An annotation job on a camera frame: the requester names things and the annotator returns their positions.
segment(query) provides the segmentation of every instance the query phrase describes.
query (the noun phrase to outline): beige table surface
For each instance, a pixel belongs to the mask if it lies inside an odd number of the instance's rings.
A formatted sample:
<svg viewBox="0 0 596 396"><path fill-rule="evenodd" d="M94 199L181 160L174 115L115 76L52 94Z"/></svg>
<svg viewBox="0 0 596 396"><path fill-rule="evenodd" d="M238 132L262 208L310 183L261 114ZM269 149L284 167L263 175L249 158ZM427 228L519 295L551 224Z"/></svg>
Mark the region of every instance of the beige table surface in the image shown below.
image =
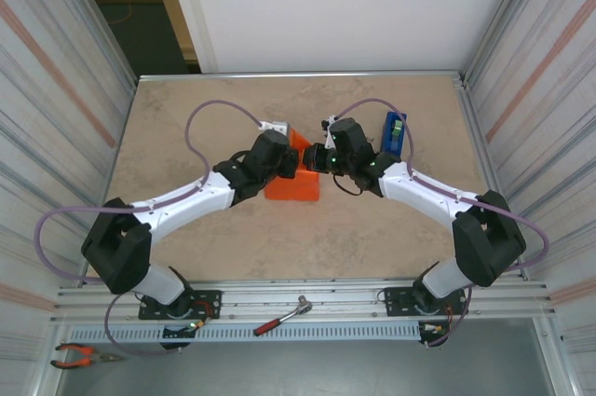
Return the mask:
<svg viewBox="0 0 596 396"><path fill-rule="evenodd" d="M239 103L260 119L288 121L311 142L322 142L321 119L368 97L389 100L408 114L418 170L484 191L449 76L194 76L141 81L110 197L144 200L202 175L201 162L184 144L183 127L204 101ZM386 111L368 103L349 114L375 149ZM250 148L258 133L235 109L211 106L196 116L192 140L213 164ZM152 261L174 266L189 280L388 278L417 276L453 255L451 234L416 210L372 193L351 197L328 175L321 175L320 188L318 202L260 195L212 213L164 238Z"/></svg>

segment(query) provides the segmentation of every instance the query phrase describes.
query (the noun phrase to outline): orange block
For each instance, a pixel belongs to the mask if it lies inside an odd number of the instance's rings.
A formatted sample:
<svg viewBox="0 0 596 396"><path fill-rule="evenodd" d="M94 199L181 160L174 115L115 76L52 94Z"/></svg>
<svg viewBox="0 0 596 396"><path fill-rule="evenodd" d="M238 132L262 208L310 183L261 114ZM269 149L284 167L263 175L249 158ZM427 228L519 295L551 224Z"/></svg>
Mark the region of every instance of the orange block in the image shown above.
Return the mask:
<svg viewBox="0 0 596 396"><path fill-rule="evenodd" d="M271 200L301 200L317 201L320 195L318 189L318 172L309 171L302 164L302 155L311 143L294 129L290 129L290 146L298 149L300 163L293 179L276 177L264 188L265 198Z"/></svg>

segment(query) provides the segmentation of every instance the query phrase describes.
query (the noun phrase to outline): red pliers handle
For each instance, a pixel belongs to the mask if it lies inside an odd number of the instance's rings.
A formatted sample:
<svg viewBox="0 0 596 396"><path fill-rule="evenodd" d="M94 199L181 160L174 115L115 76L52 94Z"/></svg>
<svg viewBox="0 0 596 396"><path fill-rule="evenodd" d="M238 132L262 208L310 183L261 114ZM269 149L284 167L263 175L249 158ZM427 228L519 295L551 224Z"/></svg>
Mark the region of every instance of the red pliers handle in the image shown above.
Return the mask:
<svg viewBox="0 0 596 396"><path fill-rule="evenodd" d="M94 362L120 361L122 357L115 354L100 354L95 348L79 345L78 343L63 343L55 348L57 351L74 350L83 354L83 357L76 362L51 361L49 364L61 370L73 370L81 366L90 366Z"/></svg>

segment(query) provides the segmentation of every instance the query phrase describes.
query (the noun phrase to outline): blue object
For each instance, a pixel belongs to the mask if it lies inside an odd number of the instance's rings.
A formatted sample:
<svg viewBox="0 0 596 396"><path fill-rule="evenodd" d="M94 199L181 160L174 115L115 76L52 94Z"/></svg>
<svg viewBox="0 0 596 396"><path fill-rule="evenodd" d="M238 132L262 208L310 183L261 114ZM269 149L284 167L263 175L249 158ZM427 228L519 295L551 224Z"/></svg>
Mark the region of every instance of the blue object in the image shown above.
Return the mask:
<svg viewBox="0 0 596 396"><path fill-rule="evenodd" d="M407 114L403 114L403 119L408 119ZM395 124L398 126L401 123L400 117L395 112L387 112L385 118L385 125L383 126L383 138L381 140L381 151L389 151L396 156L401 157L401 148L403 147L403 137L405 136L405 129L401 126L399 133L395 130Z"/></svg>

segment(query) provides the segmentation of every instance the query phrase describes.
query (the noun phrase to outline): wrench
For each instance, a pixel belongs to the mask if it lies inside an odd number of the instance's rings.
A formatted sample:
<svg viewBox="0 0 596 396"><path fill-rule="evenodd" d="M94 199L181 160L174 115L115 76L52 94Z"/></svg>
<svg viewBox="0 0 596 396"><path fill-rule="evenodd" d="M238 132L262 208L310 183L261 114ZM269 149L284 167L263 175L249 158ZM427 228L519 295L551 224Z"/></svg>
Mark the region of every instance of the wrench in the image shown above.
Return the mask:
<svg viewBox="0 0 596 396"><path fill-rule="evenodd" d="M294 315L302 315L305 314L306 312L308 312L310 309L313 308L313 305L310 301L306 300L304 295L300 295L298 297L298 306L296 307L295 310L293 310L292 312L290 312L289 314L284 315L283 317L280 317L278 319L275 320L271 320L268 323L265 323L263 326L259 326L257 329L255 329L253 332L254 334L258 337L259 335L263 335L265 333L268 333L269 331L271 331L274 328L277 328L281 323L283 323L285 320L287 319L291 319Z"/></svg>

